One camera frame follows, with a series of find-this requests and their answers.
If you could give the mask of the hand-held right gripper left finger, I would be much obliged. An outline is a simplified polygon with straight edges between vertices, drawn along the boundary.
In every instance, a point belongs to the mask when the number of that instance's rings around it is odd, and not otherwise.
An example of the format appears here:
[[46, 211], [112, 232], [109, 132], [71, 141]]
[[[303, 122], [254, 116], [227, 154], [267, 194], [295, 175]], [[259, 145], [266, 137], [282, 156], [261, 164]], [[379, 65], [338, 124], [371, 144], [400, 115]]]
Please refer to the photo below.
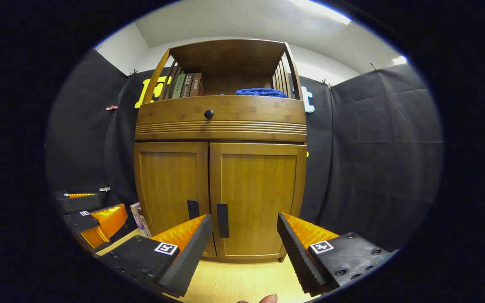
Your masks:
[[212, 229], [211, 215], [200, 215], [153, 237], [129, 238], [97, 259], [141, 288], [184, 297]]

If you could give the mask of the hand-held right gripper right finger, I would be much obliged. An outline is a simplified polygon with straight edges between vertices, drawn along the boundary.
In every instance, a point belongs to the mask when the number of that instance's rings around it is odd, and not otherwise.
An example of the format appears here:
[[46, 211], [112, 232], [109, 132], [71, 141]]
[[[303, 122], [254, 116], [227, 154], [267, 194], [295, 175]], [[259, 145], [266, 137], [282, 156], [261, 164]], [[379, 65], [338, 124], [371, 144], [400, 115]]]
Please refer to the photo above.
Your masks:
[[350, 286], [393, 256], [354, 232], [335, 234], [287, 213], [278, 214], [277, 232], [302, 290], [313, 297]]

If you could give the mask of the wooden shoe cabinet door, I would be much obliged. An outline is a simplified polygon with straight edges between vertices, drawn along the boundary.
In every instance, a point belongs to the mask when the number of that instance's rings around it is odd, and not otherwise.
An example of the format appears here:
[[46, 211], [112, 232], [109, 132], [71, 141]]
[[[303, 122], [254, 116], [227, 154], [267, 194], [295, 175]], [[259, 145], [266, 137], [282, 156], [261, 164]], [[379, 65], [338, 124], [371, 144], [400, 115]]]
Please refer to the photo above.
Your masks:
[[210, 214], [208, 143], [147, 142], [133, 146], [133, 167], [143, 215], [153, 236], [189, 220], [187, 200]]
[[[217, 259], [282, 262], [279, 213], [299, 215], [306, 177], [305, 145], [211, 143], [209, 187]], [[229, 209], [229, 238], [220, 238], [217, 203]]]

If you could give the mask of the wooden double-door shoe cabinet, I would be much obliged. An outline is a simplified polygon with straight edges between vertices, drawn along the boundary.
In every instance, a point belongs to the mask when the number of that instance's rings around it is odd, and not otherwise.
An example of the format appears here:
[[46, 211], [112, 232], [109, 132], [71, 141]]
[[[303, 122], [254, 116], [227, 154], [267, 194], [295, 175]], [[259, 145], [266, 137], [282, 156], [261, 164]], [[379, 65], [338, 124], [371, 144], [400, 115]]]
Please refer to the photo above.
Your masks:
[[[270, 40], [210, 40], [168, 48], [150, 79], [143, 85], [141, 97], [136, 103], [137, 110], [139, 111], [141, 106], [145, 104], [173, 99], [171, 96], [177, 76], [182, 73], [195, 74], [197, 72], [203, 74], [202, 80], [205, 90], [203, 96], [236, 95], [235, 92], [241, 89], [269, 88], [284, 92], [288, 98], [303, 102], [298, 69], [287, 43]], [[147, 142], [206, 142], [208, 143], [209, 160], [209, 145], [211, 143], [296, 144], [306, 146], [307, 140], [304, 143], [295, 143], [239, 140], [137, 141], [134, 138], [134, 144]], [[213, 226], [212, 211], [210, 215]], [[213, 229], [202, 258], [219, 261], [214, 246]]]

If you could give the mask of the wooden cabinet drawer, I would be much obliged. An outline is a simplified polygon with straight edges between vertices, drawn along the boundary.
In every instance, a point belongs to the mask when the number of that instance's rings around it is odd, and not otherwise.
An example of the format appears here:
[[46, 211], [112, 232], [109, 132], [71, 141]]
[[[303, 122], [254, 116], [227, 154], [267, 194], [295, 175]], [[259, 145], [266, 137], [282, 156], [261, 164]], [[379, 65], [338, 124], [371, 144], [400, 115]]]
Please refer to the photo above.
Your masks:
[[[214, 111], [212, 119], [204, 111]], [[239, 140], [304, 143], [304, 104], [292, 98], [223, 95], [142, 105], [135, 140]]]

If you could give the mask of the pale thin book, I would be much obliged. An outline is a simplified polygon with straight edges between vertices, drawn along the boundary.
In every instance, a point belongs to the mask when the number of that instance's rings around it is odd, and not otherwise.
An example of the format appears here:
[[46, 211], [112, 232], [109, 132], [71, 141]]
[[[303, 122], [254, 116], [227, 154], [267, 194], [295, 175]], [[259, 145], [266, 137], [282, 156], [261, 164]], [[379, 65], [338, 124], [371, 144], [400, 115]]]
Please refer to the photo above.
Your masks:
[[139, 229], [139, 231], [141, 233], [141, 236], [146, 237], [147, 233], [146, 233], [146, 229], [145, 229], [143, 222], [142, 222], [142, 215], [140, 213], [140, 211], [141, 211], [140, 203], [139, 202], [133, 203], [130, 206], [130, 208], [131, 208], [131, 212], [133, 214], [133, 218], [135, 219], [135, 223], [137, 225], [137, 228]]

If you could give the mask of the dark cover thin book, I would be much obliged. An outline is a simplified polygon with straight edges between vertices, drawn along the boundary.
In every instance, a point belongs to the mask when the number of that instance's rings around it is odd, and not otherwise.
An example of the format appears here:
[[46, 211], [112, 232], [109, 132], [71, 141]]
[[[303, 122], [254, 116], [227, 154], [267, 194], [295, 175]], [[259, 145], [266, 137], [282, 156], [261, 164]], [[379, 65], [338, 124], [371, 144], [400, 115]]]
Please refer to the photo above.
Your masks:
[[151, 238], [152, 237], [152, 234], [149, 231], [149, 228], [148, 228], [147, 223], [146, 223], [146, 218], [143, 215], [143, 212], [142, 212], [141, 209], [139, 209], [139, 215], [140, 215], [140, 219], [141, 219], [141, 224], [143, 226], [143, 234], [144, 234], [144, 237]]

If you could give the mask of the black backdrop cloth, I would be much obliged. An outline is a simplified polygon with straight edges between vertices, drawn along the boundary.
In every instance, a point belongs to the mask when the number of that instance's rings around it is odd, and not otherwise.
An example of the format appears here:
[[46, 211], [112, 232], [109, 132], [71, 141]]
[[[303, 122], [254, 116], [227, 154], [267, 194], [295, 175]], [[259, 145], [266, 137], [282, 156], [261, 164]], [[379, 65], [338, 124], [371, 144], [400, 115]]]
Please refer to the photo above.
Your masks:
[[[133, 104], [152, 73], [139, 68], [124, 77], [98, 52], [77, 65], [48, 120], [44, 151], [52, 192], [98, 192], [106, 206], [137, 202]], [[442, 134], [429, 91], [408, 64], [356, 76], [332, 91], [301, 80], [314, 94], [316, 112], [307, 115], [300, 217], [400, 249], [423, 224], [442, 172]], [[119, 109], [106, 111], [111, 105]]]

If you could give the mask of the green book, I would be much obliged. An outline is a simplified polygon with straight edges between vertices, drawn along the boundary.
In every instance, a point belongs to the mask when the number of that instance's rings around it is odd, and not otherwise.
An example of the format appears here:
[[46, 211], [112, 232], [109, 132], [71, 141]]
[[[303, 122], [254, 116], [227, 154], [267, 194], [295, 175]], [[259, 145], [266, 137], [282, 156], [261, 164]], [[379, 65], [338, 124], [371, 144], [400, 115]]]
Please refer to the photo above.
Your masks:
[[177, 76], [175, 86], [174, 86], [174, 89], [173, 89], [173, 94], [172, 94], [171, 98], [180, 98], [181, 97], [181, 92], [182, 92], [182, 89], [183, 89], [183, 86], [184, 86], [185, 79], [186, 79], [185, 73], [179, 74]]

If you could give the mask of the dark grey book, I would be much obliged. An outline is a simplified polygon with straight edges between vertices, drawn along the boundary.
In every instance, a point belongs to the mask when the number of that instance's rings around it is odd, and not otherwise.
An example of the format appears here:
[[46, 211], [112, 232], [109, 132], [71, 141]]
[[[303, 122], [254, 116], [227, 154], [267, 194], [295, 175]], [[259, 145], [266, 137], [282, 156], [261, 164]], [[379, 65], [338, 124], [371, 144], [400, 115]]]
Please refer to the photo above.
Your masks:
[[181, 89], [180, 98], [187, 98], [190, 96], [192, 79], [194, 78], [194, 73], [188, 73], [185, 75], [183, 88]]

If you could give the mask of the brown book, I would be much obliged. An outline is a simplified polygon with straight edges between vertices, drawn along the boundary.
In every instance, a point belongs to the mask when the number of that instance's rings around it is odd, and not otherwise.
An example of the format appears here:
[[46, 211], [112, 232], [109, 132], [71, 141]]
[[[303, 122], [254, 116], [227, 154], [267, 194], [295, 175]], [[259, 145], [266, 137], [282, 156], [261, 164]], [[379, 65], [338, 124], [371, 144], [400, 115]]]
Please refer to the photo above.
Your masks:
[[196, 96], [203, 96], [204, 95], [204, 84], [202, 80], [203, 74], [201, 72], [197, 72], [194, 74], [192, 78], [192, 83], [190, 86], [190, 93], [189, 97], [196, 97]]

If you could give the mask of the blue towel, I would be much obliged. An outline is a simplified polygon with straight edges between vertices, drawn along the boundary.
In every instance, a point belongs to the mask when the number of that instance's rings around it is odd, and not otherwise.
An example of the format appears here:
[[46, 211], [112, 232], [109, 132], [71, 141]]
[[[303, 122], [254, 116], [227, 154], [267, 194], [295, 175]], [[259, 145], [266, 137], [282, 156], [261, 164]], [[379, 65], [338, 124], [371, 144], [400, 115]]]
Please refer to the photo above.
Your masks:
[[236, 95], [244, 96], [267, 96], [267, 97], [277, 97], [277, 98], [288, 98], [288, 96], [279, 90], [269, 89], [269, 88], [249, 88], [241, 89], [235, 92]]

